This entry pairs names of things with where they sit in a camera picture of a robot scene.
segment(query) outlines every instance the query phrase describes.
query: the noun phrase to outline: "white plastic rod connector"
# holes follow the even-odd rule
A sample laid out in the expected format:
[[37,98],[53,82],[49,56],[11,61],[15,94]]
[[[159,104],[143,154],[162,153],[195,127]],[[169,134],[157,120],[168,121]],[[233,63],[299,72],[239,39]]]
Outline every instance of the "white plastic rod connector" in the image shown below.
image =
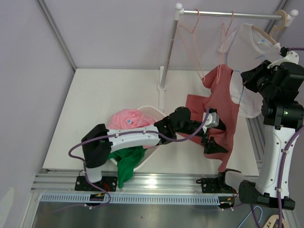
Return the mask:
[[285,27],[289,27],[290,24],[294,21],[295,17],[298,16],[299,11],[293,9],[292,11],[290,11],[290,13],[287,15],[287,22]]
[[183,14],[183,12],[184,12],[184,9],[182,8],[182,4],[176,3],[174,20],[179,20],[180,14]]

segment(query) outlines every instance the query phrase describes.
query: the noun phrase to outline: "white plastic basket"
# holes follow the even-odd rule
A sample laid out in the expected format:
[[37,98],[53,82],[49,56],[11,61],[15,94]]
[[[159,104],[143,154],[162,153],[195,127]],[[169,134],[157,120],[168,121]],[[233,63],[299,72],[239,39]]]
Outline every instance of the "white plastic basket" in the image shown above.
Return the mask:
[[[158,110],[158,109],[156,109],[156,108],[154,108],[153,106],[150,106],[150,105],[141,106],[137,110],[140,110],[143,114],[148,115],[148,116],[154,118],[155,121],[160,121],[164,117],[166,117],[165,113],[161,112],[160,110]],[[148,148],[145,151],[144,157],[142,158],[142,160],[134,168],[134,171],[138,170],[140,167],[142,167],[151,158],[151,156],[153,154],[155,154],[155,151],[157,150],[158,147],[159,146],[153,146],[153,147]],[[117,161],[115,161],[114,158],[111,158],[111,161],[115,165],[117,165]]]

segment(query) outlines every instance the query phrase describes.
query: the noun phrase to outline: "white tabletop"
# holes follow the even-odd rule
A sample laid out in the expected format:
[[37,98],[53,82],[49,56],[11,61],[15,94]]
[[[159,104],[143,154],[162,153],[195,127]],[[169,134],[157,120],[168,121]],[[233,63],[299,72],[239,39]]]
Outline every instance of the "white tabletop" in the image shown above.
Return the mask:
[[[43,168],[80,170],[82,162],[68,156],[69,149],[97,124],[108,124],[122,109],[143,105],[158,107],[159,70],[77,69],[58,121]],[[187,94],[209,96],[195,71],[168,71],[165,113],[186,104]],[[73,151],[83,157],[82,148]],[[207,159],[203,148],[192,141],[162,145],[136,172],[174,174],[217,174],[221,161]],[[234,147],[227,168],[257,176],[246,119],[238,117]],[[116,171],[108,161],[104,171]]]

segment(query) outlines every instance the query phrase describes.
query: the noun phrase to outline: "wire hanger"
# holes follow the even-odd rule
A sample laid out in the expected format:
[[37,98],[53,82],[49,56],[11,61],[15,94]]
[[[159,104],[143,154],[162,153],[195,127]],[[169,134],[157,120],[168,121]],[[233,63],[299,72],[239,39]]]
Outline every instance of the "wire hanger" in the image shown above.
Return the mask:
[[259,27],[252,25],[252,29],[259,32],[263,37],[265,37],[266,39],[268,39],[273,45],[275,45],[277,42],[275,41],[275,39],[272,38],[272,36],[274,35],[274,33],[276,31],[280,31],[282,29],[285,28],[285,25],[287,23],[287,13],[280,9],[278,11],[275,12],[275,14],[281,15],[282,16],[282,24],[280,26],[274,25],[273,28],[271,29],[271,31],[269,32],[269,34],[267,34],[265,31],[263,31],[262,29],[260,29]]

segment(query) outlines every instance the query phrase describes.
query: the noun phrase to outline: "red cloth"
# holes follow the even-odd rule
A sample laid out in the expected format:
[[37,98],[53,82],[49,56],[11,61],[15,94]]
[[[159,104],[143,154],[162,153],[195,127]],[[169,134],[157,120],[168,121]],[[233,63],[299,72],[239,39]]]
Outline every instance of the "red cloth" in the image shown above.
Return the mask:
[[[206,108],[217,109],[219,118],[226,126],[226,131],[210,128],[209,138],[214,137],[215,142],[227,149],[228,153],[205,154],[205,157],[221,160],[222,163],[219,166],[218,171],[223,172],[226,169],[229,157],[232,153],[233,136],[237,126],[239,105],[234,103],[230,98],[229,87],[233,71],[227,65],[220,65],[220,67],[221,72],[218,84],[216,82],[218,67],[211,70],[205,76],[203,85],[206,88],[211,89],[210,97],[188,94],[186,106],[191,111],[191,120],[196,121],[202,121],[203,113],[206,112]],[[200,144],[201,137],[195,136],[191,140]]]

